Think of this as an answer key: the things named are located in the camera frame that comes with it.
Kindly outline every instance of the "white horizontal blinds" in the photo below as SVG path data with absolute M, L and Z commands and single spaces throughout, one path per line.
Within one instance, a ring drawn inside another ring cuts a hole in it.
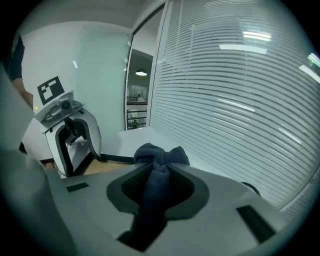
M 316 75 L 311 53 L 271 1 L 174 0 L 150 125 L 280 206 L 318 162 L 320 84 L 300 68 Z
M 298 214 L 308 214 L 317 199 L 317 195 L 319 194 L 319 184 L 320 166 L 301 191 L 280 209 L 281 212 L 291 220 Z

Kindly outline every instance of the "person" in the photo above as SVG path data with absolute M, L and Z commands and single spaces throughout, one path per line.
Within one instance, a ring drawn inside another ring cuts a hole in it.
M 22 38 L 19 35 L 16 47 L 11 55 L 9 51 L 4 60 L 4 68 L 9 75 L 13 87 L 18 91 L 20 96 L 28 104 L 28 106 L 33 109 L 34 96 L 27 92 L 22 79 L 22 60 L 24 58 L 25 46 L 23 44 Z M 23 153 L 27 153 L 24 144 L 21 142 L 19 150 Z

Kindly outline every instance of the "dark blue towel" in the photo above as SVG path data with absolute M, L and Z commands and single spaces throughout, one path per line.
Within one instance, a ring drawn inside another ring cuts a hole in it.
M 134 154 L 135 163 L 153 163 L 139 204 L 138 215 L 134 219 L 132 232 L 126 244 L 144 251 L 167 224 L 165 211 L 171 202 L 170 172 L 166 163 L 190 165 L 182 147 L 170 152 L 147 143 Z
M 167 163 L 190 165 L 182 147 L 176 147 L 170 152 L 146 143 L 134 154 L 135 163 L 152 163 L 153 170 L 145 184 L 139 205 L 139 219 L 142 223 L 156 223 L 164 215 L 171 200 L 170 172 Z

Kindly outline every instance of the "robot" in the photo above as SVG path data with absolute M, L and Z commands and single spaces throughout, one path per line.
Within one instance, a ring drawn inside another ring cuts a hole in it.
M 44 105 L 41 109 L 37 107 L 34 118 L 41 124 L 40 131 L 46 136 L 61 178 L 67 178 L 89 153 L 100 160 L 101 133 L 95 117 L 74 100 L 74 91 L 64 92 L 58 77 L 51 80 L 38 87 L 39 97 L 34 100 L 38 104 L 34 105 Z

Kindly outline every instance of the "railing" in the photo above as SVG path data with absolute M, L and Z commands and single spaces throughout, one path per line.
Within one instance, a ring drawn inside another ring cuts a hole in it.
M 144 125 L 146 124 L 146 116 L 137 116 L 137 117 L 129 117 L 130 113 L 147 113 L 146 110 L 137 110 L 137 111 L 126 111 L 126 127 L 128 130 L 133 130 L 137 128 L 142 128 L 145 127 Z

